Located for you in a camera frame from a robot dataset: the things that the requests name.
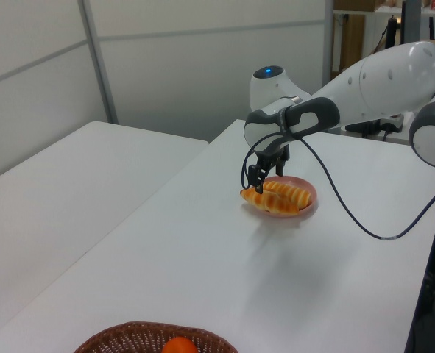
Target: bread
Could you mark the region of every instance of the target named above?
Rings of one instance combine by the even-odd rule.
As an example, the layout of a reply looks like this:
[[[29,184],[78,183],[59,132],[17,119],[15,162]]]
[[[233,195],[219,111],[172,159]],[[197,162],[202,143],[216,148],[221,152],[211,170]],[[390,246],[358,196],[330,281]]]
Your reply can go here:
[[[264,190],[262,194],[257,193],[255,188],[240,191],[241,197],[249,204],[260,210],[277,213],[281,215],[297,215],[299,208],[291,202],[289,197],[280,195],[272,190]]]
[[[291,203],[296,204],[299,210],[303,210],[312,203],[311,193],[307,190],[297,186],[284,184],[282,182],[264,182],[263,193],[265,191],[272,191],[280,196],[287,196]]]

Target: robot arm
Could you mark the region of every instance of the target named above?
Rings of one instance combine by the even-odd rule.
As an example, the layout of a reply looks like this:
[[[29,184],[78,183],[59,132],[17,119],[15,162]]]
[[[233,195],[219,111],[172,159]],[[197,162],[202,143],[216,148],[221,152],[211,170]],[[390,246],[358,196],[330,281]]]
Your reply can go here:
[[[247,175],[258,192],[262,192],[271,168],[276,166],[276,173],[283,175],[289,141],[420,107],[409,132],[410,143],[420,158],[435,166],[432,43],[410,43],[371,55],[312,96],[294,85],[282,68],[262,68],[250,83],[250,105],[253,111],[247,117],[244,136],[258,161],[249,167]]]

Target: tabletop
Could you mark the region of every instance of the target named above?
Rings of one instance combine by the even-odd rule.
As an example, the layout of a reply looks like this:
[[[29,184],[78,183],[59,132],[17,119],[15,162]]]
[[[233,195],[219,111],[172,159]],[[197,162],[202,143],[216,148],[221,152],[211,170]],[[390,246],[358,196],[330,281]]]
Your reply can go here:
[[[93,122],[0,176],[0,328],[207,142]]]
[[[317,161],[291,143],[285,172],[318,202],[271,218],[239,196],[248,150],[236,121],[0,330],[0,352],[72,352],[126,321],[201,327],[240,352],[403,352],[435,233],[435,203],[405,237],[364,234]],[[305,138],[348,207],[380,235],[435,194],[407,146]]]

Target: plate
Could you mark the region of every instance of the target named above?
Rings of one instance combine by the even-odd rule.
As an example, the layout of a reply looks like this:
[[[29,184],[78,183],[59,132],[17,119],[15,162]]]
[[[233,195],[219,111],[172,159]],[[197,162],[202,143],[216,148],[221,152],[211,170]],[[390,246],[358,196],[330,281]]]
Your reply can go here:
[[[311,201],[312,202],[306,208],[300,210],[297,215],[281,215],[280,213],[271,213],[269,211],[263,211],[263,210],[260,210],[260,209],[255,207],[255,209],[258,212],[263,213],[264,215],[268,215],[270,217],[275,217],[275,218],[292,218],[292,217],[298,217],[301,215],[306,215],[307,213],[309,213],[313,210],[314,205],[316,204],[316,201],[317,201],[317,191],[315,190],[314,186],[310,182],[308,182],[307,180],[301,179],[301,178],[297,178],[295,176],[282,176],[282,177],[281,176],[270,176],[270,177],[265,179],[265,182],[271,182],[271,181],[281,182],[283,184],[297,186],[299,188],[307,190],[309,193],[311,193]]]

